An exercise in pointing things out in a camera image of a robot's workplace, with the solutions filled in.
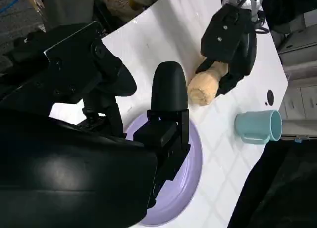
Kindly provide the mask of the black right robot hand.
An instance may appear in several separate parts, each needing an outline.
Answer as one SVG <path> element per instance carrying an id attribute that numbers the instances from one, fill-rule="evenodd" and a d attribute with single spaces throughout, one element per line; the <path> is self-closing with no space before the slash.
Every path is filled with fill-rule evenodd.
<path id="1" fill-rule="evenodd" d="M 0 225 L 127 228 L 141 221 L 189 145 L 186 81 L 158 65 L 148 120 L 127 140 L 116 97 L 136 82 L 99 22 L 36 32 L 0 75 Z"/>

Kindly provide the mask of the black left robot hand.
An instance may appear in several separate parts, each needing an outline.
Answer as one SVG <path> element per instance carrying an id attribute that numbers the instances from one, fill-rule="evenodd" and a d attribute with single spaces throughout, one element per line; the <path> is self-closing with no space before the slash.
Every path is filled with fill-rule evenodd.
<path id="1" fill-rule="evenodd" d="M 224 50 L 236 49 L 230 62 L 220 62 L 211 57 L 216 53 L 224 56 Z M 257 53 L 255 32 L 243 34 L 238 44 L 233 41 L 219 41 L 217 35 L 206 30 L 201 39 L 201 54 L 204 61 L 196 69 L 190 81 L 188 93 L 191 101 L 198 105 L 207 105 L 219 95 L 225 95 L 235 88 L 239 81 L 250 75 Z"/>

